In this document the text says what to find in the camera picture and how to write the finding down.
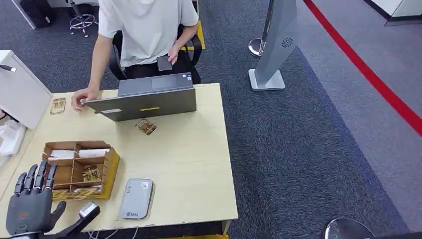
person's hand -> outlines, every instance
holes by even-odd
[[[76,91],[72,96],[72,108],[74,111],[81,111],[81,100],[91,101],[98,97],[99,89],[95,87],[87,87]]]
[[[177,56],[179,55],[180,47],[173,45],[169,50],[169,61],[174,65],[177,61]]]

white t-shirt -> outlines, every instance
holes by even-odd
[[[98,33],[123,32],[120,64],[150,64],[176,42],[179,24],[193,26],[198,14],[192,0],[99,0]]]

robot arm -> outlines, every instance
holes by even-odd
[[[6,229],[11,238],[51,238],[57,239],[81,232],[99,213],[100,208],[94,203],[88,203],[79,211],[79,220],[54,235],[44,235],[51,231],[66,209],[66,202],[60,202],[51,212],[53,199],[52,187],[57,165],[52,165],[47,177],[44,177],[47,162],[42,161],[35,176],[37,164],[28,173],[22,173],[10,198],[7,209]]]

yellow label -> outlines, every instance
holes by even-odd
[[[153,107],[153,108],[146,108],[146,109],[140,109],[140,111],[151,111],[151,110],[159,110],[160,107]]]

laptop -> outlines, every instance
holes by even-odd
[[[122,80],[117,97],[85,101],[113,121],[172,115],[197,110],[190,73]]]

